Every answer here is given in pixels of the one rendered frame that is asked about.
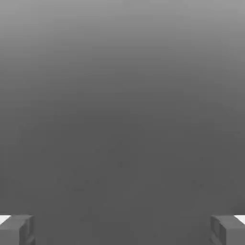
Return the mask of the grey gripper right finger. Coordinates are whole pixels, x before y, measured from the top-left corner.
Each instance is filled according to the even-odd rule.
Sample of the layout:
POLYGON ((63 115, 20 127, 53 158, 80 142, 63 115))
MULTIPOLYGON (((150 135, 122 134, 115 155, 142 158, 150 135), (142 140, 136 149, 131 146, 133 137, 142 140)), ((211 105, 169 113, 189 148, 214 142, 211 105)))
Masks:
POLYGON ((212 215, 210 245, 245 245, 245 215, 212 215))

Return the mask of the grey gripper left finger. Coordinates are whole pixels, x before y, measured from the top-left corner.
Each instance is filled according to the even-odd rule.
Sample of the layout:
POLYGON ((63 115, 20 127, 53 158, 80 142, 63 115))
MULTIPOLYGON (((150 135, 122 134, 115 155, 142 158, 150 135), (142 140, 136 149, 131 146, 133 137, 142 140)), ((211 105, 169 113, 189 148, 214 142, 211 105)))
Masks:
POLYGON ((0 245, 35 245, 35 217, 0 215, 0 245))

